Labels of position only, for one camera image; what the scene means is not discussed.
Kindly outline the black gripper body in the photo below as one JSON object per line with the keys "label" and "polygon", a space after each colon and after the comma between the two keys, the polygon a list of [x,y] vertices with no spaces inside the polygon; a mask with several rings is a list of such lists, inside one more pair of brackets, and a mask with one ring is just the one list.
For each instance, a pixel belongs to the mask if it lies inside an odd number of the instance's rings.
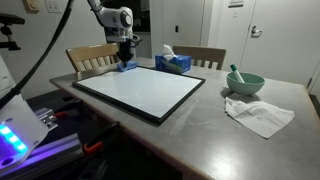
{"label": "black gripper body", "polygon": [[134,54],[131,52],[132,41],[127,40],[126,42],[120,43],[119,51],[117,52],[117,56],[120,60],[131,60]]}

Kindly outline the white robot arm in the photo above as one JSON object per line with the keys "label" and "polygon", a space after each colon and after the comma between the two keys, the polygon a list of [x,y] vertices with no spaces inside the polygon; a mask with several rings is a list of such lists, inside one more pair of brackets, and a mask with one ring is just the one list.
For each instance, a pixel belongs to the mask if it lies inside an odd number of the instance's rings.
{"label": "white robot arm", "polygon": [[139,37],[133,33],[133,13],[128,7],[106,8],[100,0],[87,0],[99,24],[104,28],[115,28],[115,35],[108,35],[107,40],[118,42],[120,49],[117,56],[124,66],[133,58],[134,44]]}

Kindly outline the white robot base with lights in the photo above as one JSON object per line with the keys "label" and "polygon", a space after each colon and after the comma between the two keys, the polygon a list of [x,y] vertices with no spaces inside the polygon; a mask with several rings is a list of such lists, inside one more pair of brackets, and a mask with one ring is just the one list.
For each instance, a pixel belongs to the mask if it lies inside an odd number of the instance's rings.
{"label": "white robot base with lights", "polygon": [[0,175],[22,164],[49,132],[21,94],[0,109]]}

